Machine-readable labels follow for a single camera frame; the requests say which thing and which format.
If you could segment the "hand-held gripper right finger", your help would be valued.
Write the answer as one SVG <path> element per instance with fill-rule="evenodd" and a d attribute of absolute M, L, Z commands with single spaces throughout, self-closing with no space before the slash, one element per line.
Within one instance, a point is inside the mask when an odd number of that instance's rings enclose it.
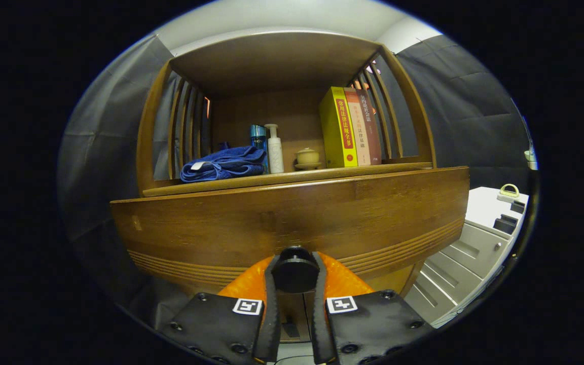
<path fill-rule="evenodd" d="M 393 289 L 375 291 L 336 259 L 313 252 L 316 364 L 366 364 L 417 346 L 435 333 Z"/>

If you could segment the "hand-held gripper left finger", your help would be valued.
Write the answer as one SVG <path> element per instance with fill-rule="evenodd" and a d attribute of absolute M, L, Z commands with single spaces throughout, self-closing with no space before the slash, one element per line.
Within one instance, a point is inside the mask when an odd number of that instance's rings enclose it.
<path fill-rule="evenodd" d="M 278 260 L 262 259 L 217 294 L 195 294 L 160 333 L 210 361 L 274 362 L 281 335 L 273 277 Z"/>

